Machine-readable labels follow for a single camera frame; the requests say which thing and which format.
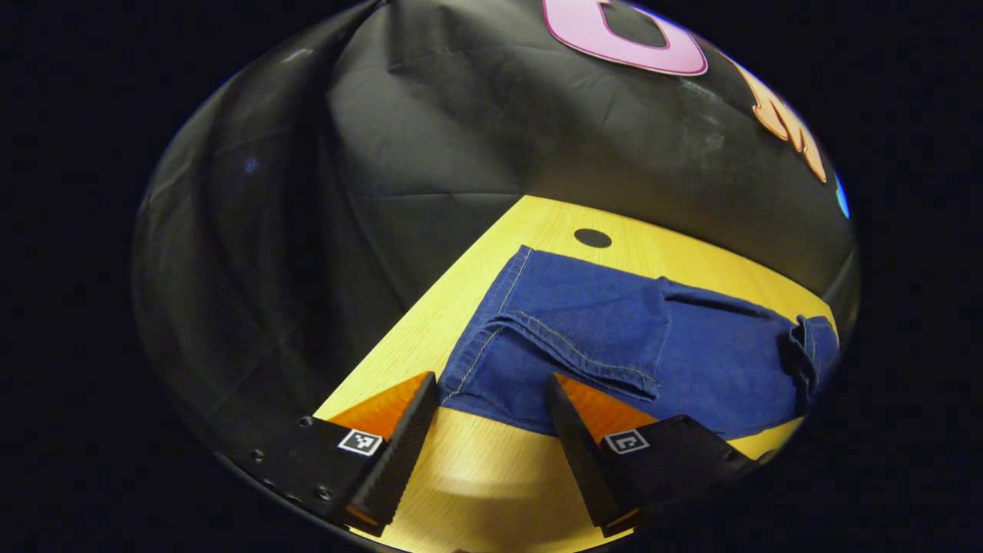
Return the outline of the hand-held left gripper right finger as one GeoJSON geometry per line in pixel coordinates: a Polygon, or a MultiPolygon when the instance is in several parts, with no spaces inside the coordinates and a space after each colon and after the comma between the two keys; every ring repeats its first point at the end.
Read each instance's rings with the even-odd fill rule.
{"type": "Polygon", "coordinates": [[[657,419],[555,373],[545,405],[594,526],[607,538],[666,525],[759,468],[690,416],[657,419]]]}

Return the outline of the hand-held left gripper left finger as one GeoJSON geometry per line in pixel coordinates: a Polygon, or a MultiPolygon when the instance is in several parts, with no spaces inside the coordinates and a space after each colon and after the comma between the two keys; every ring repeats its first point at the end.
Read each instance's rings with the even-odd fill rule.
{"type": "Polygon", "coordinates": [[[379,538],[391,524],[439,405],[422,372],[323,419],[303,416],[246,447],[246,473],[331,525],[379,538]]]}

